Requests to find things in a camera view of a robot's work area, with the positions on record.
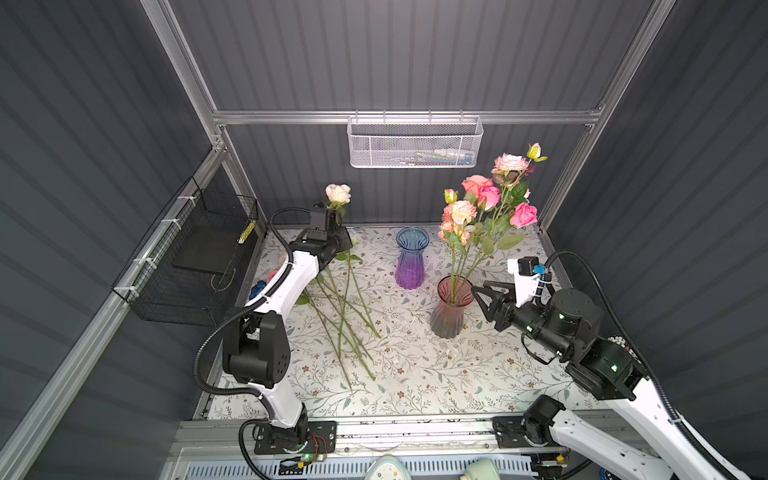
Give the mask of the cream white rose stem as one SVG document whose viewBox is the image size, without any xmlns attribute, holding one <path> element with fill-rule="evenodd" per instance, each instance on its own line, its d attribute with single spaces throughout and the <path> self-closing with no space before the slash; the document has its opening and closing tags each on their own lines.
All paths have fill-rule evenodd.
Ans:
<svg viewBox="0 0 768 480">
<path fill-rule="evenodd" d="M 332 237 L 337 244 L 335 258 L 339 261 L 349 261 L 353 241 L 343 225 L 346 206 L 351 202 L 351 187 L 347 184 L 328 184 L 325 187 L 327 196 L 326 208 L 330 214 Z"/>
</svg>

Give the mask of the pink grey glass vase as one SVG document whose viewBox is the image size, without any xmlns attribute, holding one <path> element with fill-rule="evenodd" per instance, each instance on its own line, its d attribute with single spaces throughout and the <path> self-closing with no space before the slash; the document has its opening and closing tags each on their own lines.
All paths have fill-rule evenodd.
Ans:
<svg viewBox="0 0 768 480">
<path fill-rule="evenodd" d="M 472 283 L 450 275 L 437 286 L 438 304 L 430 316 L 430 328 L 438 337 L 455 338 L 463 329 L 465 309 L 474 301 Z"/>
</svg>

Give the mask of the peach spray rose stem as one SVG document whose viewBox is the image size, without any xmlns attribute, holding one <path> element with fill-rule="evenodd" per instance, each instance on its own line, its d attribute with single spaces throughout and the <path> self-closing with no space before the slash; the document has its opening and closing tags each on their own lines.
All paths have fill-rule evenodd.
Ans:
<svg viewBox="0 0 768 480">
<path fill-rule="evenodd" d="M 469 255 L 477 219 L 477 206 L 472 195 L 460 199 L 459 192 L 454 189 L 445 189 L 443 194 L 446 205 L 438 236 L 448 245 L 451 252 L 450 302 L 458 304 L 460 278 L 463 276 Z"/>
</svg>

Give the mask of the hot pink rose stem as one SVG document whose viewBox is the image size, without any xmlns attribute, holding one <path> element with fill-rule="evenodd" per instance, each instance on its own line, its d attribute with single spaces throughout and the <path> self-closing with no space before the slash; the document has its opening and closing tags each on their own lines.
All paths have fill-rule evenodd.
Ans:
<svg viewBox="0 0 768 480">
<path fill-rule="evenodd" d="M 514 209 L 505 208 L 497 214 L 484 216 L 474 224 L 471 232 L 470 243 L 476 255 L 465 276 L 471 277 L 482 262 L 497 253 L 516 247 L 525 238 L 522 231 L 537 223 L 537 208 L 526 202 L 519 203 Z"/>
</svg>

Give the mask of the blue purple glass vase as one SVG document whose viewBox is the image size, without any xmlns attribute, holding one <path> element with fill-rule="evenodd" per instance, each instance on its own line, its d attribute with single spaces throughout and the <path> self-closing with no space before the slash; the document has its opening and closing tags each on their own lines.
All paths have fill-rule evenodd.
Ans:
<svg viewBox="0 0 768 480">
<path fill-rule="evenodd" d="M 395 280 L 397 284 L 406 289 L 419 288 L 425 279 L 424 250 L 430 243 L 427 232 L 419 227 L 406 227 L 401 229 L 396 236 L 400 249 Z"/>
</svg>

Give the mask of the magenta rose long stem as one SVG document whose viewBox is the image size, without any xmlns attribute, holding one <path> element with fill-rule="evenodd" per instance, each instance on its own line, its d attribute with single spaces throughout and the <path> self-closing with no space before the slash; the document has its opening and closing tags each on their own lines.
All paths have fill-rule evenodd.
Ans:
<svg viewBox="0 0 768 480">
<path fill-rule="evenodd" d="M 494 185 L 486 185 L 480 188 L 477 194 L 478 208 L 482 211 L 494 209 L 501 201 L 500 190 Z"/>
</svg>

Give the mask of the salmon pink rose stem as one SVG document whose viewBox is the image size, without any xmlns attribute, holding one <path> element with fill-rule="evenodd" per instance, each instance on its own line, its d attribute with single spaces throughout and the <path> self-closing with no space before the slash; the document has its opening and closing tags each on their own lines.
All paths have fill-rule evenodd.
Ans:
<svg viewBox="0 0 768 480">
<path fill-rule="evenodd" d="M 471 175 L 462 182 L 462 187 L 465 192 L 467 194 L 472 194 L 477 199 L 482 196 L 484 190 L 493 186 L 493 181 L 482 175 Z"/>
</svg>

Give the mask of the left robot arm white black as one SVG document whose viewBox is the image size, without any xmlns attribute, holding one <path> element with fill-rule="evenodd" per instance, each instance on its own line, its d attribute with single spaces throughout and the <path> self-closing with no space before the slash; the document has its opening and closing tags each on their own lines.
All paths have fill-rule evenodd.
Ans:
<svg viewBox="0 0 768 480">
<path fill-rule="evenodd" d="M 306 418 L 303 402 L 286 379 L 291 347 L 285 320 L 311 281 L 351 247 L 344 226 L 324 233 L 311 229 L 297 237 L 275 276 L 246 304 L 245 315 L 223 330 L 224 372 L 261 401 L 277 429 L 294 430 Z"/>
</svg>

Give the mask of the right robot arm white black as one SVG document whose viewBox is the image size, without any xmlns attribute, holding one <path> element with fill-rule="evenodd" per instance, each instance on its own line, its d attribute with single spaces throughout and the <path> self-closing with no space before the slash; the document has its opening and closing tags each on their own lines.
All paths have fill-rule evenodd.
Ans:
<svg viewBox="0 0 768 480">
<path fill-rule="evenodd" d="M 540 395 L 519 431 L 536 447 L 568 448 L 619 479 L 744 479 L 672 408 L 650 370 L 630 349 L 599 335 L 602 310 L 575 289 L 554 291 L 548 303 L 523 301 L 512 283 L 487 281 L 472 290 L 486 320 L 513 327 L 521 341 L 552 353 L 578 387 L 618 413 L 651 448 L 645 453 L 587 423 L 560 401 Z"/>
</svg>

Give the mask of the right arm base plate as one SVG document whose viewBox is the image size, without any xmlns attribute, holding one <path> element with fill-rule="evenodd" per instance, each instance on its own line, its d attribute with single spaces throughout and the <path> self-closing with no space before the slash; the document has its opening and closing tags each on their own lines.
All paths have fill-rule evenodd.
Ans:
<svg viewBox="0 0 768 480">
<path fill-rule="evenodd" d="M 499 448 L 536 448 L 536 445 L 527 438 L 523 416 L 494 416 L 491 419 L 491 425 Z"/>
</svg>

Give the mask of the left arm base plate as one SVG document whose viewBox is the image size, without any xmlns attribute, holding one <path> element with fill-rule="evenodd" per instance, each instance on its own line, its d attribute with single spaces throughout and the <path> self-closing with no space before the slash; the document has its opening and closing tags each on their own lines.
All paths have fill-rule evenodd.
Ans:
<svg viewBox="0 0 768 480">
<path fill-rule="evenodd" d="M 336 448 L 338 423 L 335 421 L 299 422 L 292 429 L 260 424 L 253 437 L 256 455 L 329 454 Z"/>
</svg>

